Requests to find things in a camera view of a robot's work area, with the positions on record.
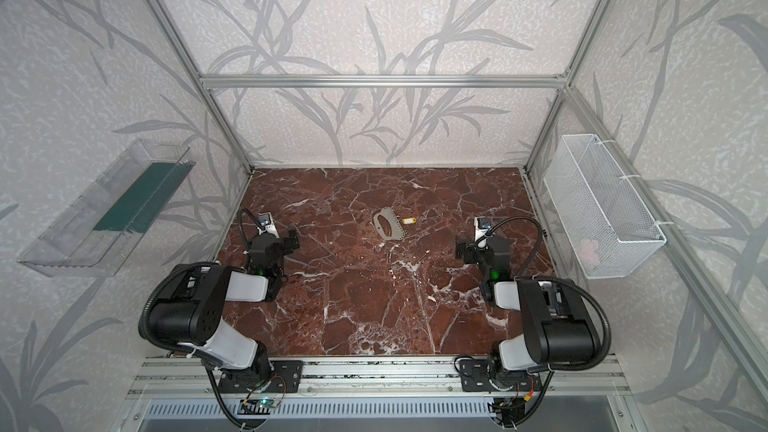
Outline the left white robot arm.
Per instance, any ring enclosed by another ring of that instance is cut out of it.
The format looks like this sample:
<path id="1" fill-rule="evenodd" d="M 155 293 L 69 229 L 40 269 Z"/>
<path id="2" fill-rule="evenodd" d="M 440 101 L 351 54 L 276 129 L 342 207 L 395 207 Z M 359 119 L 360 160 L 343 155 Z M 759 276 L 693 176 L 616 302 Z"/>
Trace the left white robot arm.
<path id="1" fill-rule="evenodd" d="M 296 229 L 285 237 L 264 232 L 249 242 L 244 268 L 216 262 L 175 266 L 150 293 L 139 335 L 156 347 L 199 358 L 247 390 L 266 386 L 273 377 L 266 346 L 229 325 L 223 311 L 227 302 L 275 301 L 285 282 L 285 257 L 299 248 Z"/>

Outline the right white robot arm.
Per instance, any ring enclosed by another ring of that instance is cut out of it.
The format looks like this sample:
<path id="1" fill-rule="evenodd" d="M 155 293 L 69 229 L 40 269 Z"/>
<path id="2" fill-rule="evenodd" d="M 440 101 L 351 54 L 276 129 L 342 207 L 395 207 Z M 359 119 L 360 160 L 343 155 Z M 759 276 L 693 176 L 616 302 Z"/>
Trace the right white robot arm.
<path id="1" fill-rule="evenodd" d="M 557 277 L 512 277 L 509 243 L 498 237 L 460 240 L 455 256 L 484 273 L 481 291 L 502 310 L 520 314 L 522 334 L 493 345 L 487 356 L 458 356 L 453 365 L 465 392 L 532 392 L 541 372 L 583 371 L 611 345 L 605 312 L 586 290 Z"/>

